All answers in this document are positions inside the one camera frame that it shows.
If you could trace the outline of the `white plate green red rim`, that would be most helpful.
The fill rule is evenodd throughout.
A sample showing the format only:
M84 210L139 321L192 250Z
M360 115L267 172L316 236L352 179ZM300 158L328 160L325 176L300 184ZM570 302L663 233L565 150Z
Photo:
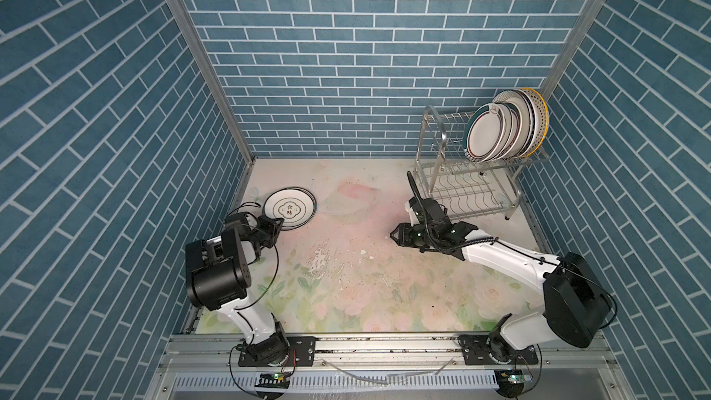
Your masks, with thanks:
M475 162L490 159L501 142L503 129L504 119L497 104L479 107L468 121L463 138L465 156Z

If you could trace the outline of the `aluminium right corner post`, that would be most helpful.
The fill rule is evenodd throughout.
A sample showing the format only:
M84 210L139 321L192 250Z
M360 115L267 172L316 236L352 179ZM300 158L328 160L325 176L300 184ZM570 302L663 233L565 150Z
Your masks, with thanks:
M566 69L570 66L572 59L583 43L588 31L592 28L595 18L598 16L606 1L607 0L586 0L560 53L555 58L550 72L541 84L539 92L546 101L551 99L553 92L560 83Z

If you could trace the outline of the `aluminium corner post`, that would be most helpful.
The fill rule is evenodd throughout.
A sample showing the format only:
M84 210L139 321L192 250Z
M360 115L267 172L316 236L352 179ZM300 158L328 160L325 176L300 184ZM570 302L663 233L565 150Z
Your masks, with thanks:
M588 31L592 28L595 18L598 16L606 1L607 0L586 0L560 53L555 58L550 72L541 84L539 92L546 101L551 99L553 92L560 83L566 69L570 66L572 59L583 43Z
M246 166L251 168L255 163L255 155L250 149L246 138L234 116L233 109L220 83L220 79L209 58L207 50L203 45L200 35L194 25L183 0L165 0L176 25L178 26L187 47L194 57L196 66L200 71L211 96L217 105L222 118L224 119L236 146L246 162Z

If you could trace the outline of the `white plate ring pattern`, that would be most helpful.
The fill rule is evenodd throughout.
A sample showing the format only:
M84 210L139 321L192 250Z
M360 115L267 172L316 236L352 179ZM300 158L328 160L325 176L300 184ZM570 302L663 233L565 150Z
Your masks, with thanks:
M292 231L308 224L316 215L314 194L302 187L287 187L272 193L263 203L263 215L282 218L283 231Z

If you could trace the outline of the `left base circuit board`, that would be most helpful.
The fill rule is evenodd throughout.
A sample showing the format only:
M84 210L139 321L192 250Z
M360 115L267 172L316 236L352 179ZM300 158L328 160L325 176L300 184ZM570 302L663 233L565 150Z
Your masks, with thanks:
M267 390L267 389L281 389L286 390L291 384L291 374L285 373L261 373L257 377L255 384L255 389L257 390Z

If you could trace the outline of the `aluminium left corner post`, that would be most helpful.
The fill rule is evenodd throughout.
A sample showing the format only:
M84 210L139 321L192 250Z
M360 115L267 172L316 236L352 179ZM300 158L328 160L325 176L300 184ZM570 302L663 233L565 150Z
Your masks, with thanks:
M251 168L255 163L255 155L250 149L246 138L234 116L233 109L220 83L220 79L209 58L207 50L203 45L200 35L194 25L183 0L165 0L176 25L178 26L187 47L194 57L196 66L200 71L211 96L217 105L222 118L224 119L236 146L246 162L246 166Z

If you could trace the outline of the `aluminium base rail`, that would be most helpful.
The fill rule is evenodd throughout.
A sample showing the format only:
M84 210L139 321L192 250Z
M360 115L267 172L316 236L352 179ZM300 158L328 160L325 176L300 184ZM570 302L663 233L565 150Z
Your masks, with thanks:
M508 399L496 370L531 375L513 399L630 399L633 392L607 341L585 349L554 341L511 364L484 360L477 336L460 333L292 335L283 365L250 367L233 335L175 335L158 365L151 399ZM261 373L291 374L286 390L255 389Z

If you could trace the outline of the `base circuit board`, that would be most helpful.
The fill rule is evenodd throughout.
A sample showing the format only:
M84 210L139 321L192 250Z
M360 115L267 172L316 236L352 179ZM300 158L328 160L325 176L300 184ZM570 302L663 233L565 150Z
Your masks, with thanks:
M531 375L526 375L520 370L496 370L494 377L496 394L508 399L521 396L526 389L526 384L533 382Z
M291 374L285 373L261 373L257 377L255 384L255 389L257 390L267 390L267 389L281 389L286 390L291 384Z

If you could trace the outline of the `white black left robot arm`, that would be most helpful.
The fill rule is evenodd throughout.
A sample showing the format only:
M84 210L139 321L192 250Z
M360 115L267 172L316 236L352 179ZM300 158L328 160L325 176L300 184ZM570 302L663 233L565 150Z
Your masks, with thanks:
M283 222L239 212L220 235L184 246L189 301L236 325L244 361L256 367L283 365L290 355L283 326L250 291L249 265L263 249L276 249Z

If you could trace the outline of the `right base circuit board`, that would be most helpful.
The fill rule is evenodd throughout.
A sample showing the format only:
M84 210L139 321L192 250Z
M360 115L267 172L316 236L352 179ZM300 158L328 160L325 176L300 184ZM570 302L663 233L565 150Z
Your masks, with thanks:
M526 375L520 370L496 370L494 377L496 394L508 399L521 396L526 389L526 384L533 382L531 375Z

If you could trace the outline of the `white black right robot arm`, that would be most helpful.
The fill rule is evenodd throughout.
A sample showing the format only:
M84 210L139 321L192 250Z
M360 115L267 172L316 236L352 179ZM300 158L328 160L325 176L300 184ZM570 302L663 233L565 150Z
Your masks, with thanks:
M542 305L522 314L507 313L474 349L484 360L511 364L540 344L560 340L590 346L596 333L618 313L616 300L598 281L584 257L564 257L520 248L468 222L434 226L404 222L390 233L402 247L436 252L483 265L533 290Z

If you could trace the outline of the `stainless steel dish rack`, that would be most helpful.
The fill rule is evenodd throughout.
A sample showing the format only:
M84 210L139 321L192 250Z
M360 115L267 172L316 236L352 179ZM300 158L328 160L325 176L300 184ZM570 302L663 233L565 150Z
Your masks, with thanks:
M521 179L524 170L546 163L550 155L540 148L525 159L496 159L475 163L466 158L468 118L473 113L440 113L424 109L413 175L420 193L447 208L451 220L501 214L511 220L525 202Z

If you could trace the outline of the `yellow rimmed rear plate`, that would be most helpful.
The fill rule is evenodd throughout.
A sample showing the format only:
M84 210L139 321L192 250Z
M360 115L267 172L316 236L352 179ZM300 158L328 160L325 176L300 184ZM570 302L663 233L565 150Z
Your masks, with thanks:
M521 157L533 155L543 144L547 135L550 122L550 114L546 101L542 95L531 88L520 88L520 92L533 105L533 138Z

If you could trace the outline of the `white plates stack middle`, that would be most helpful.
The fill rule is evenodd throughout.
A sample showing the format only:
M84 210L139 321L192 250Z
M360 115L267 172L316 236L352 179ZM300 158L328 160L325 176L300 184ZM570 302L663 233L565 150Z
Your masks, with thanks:
M520 90L507 90L494 98L494 103L508 113L508 135L497 159L518 159L531 146L536 131L533 102Z

